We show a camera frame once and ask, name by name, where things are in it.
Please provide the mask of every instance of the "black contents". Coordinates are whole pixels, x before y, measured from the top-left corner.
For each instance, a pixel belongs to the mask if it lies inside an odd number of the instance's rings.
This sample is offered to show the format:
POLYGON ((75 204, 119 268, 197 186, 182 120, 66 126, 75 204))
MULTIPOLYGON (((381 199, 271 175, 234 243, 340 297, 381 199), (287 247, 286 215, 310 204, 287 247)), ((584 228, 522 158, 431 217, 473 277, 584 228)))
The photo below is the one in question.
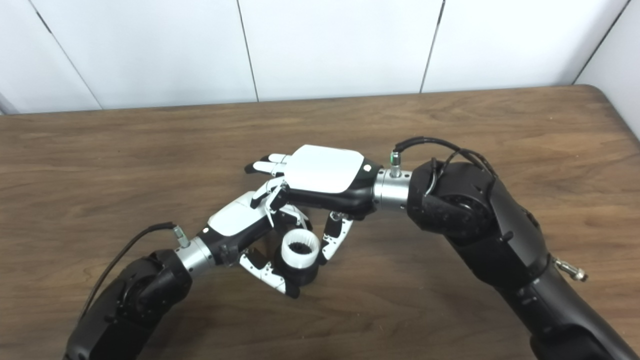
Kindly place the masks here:
POLYGON ((307 255, 311 254, 312 250, 307 244, 303 243, 290 243, 289 248, 293 250, 296 254, 307 255))

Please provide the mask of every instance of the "black fingertip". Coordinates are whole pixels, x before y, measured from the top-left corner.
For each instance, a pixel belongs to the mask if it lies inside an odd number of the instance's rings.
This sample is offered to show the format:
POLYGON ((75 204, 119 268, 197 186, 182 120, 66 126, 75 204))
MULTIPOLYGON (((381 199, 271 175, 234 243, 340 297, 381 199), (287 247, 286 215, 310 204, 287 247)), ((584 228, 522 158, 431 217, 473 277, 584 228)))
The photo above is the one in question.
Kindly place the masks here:
POLYGON ((244 173, 245 174, 255 174, 256 172, 258 172, 258 170, 255 169, 255 167, 253 167, 254 163, 250 163, 249 165, 244 167, 244 173))
POLYGON ((251 204, 249 204, 249 206, 251 206, 252 209, 255 209, 260 204, 260 201, 262 201, 262 197, 259 197, 258 199, 251 199, 251 204))
POLYGON ((300 297, 300 288, 293 285, 291 281, 285 280, 284 293, 292 299, 297 299, 300 297))

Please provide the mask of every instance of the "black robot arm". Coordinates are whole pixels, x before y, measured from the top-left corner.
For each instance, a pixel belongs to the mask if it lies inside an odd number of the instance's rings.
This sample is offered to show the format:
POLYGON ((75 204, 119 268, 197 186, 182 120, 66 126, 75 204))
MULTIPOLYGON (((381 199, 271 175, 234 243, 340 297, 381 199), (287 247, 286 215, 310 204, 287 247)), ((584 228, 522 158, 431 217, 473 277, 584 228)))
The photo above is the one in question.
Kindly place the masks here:
POLYGON ((559 273, 582 270, 549 253, 535 218, 478 163, 431 161, 415 169, 407 214, 443 234, 474 275, 493 286, 531 332, 540 360, 638 360, 559 273))
POLYGON ((66 359, 135 359, 154 329, 191 288, 174 250, 133 261, 96 299, 69 337, 66 359))

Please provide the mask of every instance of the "robot finger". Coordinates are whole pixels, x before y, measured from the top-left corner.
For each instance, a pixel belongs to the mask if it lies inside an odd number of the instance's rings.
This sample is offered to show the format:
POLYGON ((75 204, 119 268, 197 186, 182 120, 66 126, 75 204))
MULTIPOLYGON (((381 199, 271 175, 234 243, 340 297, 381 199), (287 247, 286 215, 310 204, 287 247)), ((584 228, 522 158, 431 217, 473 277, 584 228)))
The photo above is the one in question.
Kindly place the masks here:
POLYGON ((287 166, 285 163, 272 163, 270 161, 256 161, 250 163, 244 167, 244 172, 247 174, 254 174, 259 172, 261 174, 271 174, 271 176, 284 175, 284 168, 287 166))
POLYGON ((291 281, 285 279, 277 269, 273 268, 271 262, 259 251, 255 249, 246 251, 240 257, 239 263, 253 276, 279 292, 294 299, 300 296, 300 288, 294 285, 291 281))
POLYGON ((260 172, 262 174, 271 174, 272 176, 281 176, 284 174, 284 168, 289 161, 291 155, 271 154, 264 156, 260 161, 250 163, 244 167, 244 172, 254 174, 260 172))
POLYGON ((285 219, 285 223, 294 224, 301 229, 312 230, 309 226, 309 218, 293 205, 285 205, 280 208, 280 216, 285 219))
POLYGON ((260 202, 267 197, 275 188, 278 188, 284 183, 284 176, 276 177, 264 183, 256 192, 253 194, 251 199, 251 208, 255 209, 258 207, 260 202))
POLYGON ((324 236, 321 245, 322 251, 318 254, 318 262, 320 265, 325 265, 327 261, 331 260, 349 234, 352 224, 353 220, 350 220, 345 214, 335 211, 329 213, 324 227, 324 236))

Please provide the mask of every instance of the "white robotic hand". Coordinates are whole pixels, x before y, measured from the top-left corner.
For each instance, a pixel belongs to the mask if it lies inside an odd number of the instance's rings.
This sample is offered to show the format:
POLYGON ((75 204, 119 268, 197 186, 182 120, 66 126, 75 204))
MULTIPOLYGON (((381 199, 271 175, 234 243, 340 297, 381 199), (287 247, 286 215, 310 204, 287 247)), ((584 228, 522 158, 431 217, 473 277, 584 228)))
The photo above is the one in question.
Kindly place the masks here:
POLYGON ((381 168, 356 151, 304 145, 293 155, 265 156, 247 165, 245 171, 275 177, 255 192, 253 208, 266 198, 264 204, 270 214, 291 203, 361 220, 376 210, 374 185, 382 175, 381 168))

